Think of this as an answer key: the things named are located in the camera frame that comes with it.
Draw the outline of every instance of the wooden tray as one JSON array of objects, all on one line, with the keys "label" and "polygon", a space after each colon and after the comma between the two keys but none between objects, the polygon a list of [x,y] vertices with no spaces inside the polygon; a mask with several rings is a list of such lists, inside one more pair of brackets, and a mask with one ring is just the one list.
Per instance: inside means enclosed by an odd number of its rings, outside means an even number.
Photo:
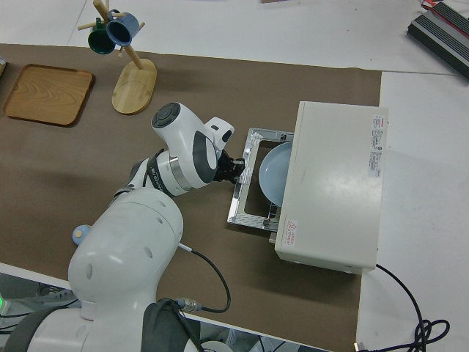
[{"label": "wooden tray", "polygon": [[80,115],[94,80],[87,71],[27,65],[4,104],[4,113],[15,119],[70,126]]}]

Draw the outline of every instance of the wooden base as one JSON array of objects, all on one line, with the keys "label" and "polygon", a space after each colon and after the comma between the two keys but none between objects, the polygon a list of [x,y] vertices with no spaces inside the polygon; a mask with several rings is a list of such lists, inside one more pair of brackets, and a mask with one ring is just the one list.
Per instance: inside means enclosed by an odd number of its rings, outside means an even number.
[{"label": "wooden base", "polygon": [[137,114],[152,100],[156,82],[156,66],[148,59],[140,59],[143,70],[129,62],[122,70],[112,93],[112,106],[121,114]]}]

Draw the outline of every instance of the black finned box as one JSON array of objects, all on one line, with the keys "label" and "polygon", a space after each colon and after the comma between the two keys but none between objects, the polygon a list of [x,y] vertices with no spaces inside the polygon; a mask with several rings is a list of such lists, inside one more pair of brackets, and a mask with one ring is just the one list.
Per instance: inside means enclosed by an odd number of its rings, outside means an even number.
[{"label": "black finned box", "polygon": [[469,20],[439,2],[409,25],[407,34],[469,80]]}]

